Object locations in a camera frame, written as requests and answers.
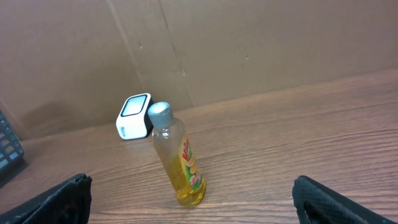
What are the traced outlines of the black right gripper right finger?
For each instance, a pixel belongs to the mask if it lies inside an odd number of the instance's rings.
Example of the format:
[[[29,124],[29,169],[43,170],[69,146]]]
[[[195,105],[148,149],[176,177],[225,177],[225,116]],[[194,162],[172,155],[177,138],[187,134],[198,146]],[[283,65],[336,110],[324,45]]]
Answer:
[[[292,197],[300,224],[396,224],[304,175]]]

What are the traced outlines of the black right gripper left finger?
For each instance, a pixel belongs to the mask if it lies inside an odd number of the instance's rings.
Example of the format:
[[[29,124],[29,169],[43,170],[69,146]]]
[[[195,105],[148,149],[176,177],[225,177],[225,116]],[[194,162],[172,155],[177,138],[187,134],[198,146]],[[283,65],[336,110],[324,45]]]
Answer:
[[[1,214],[2,224],[87,224],[92,178],[77,174],[25,203]]]

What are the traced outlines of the yellow liquid bottle grey cap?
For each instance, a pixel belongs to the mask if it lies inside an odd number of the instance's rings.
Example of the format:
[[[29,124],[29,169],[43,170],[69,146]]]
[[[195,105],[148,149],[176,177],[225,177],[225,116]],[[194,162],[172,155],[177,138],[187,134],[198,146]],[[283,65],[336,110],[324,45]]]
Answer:
[[[154,148],[174,188],[179,204],[199,204],[206,183],[198,170],[184,123],[176,118],[168,102],[153,104],[148,110],[153,125]]]

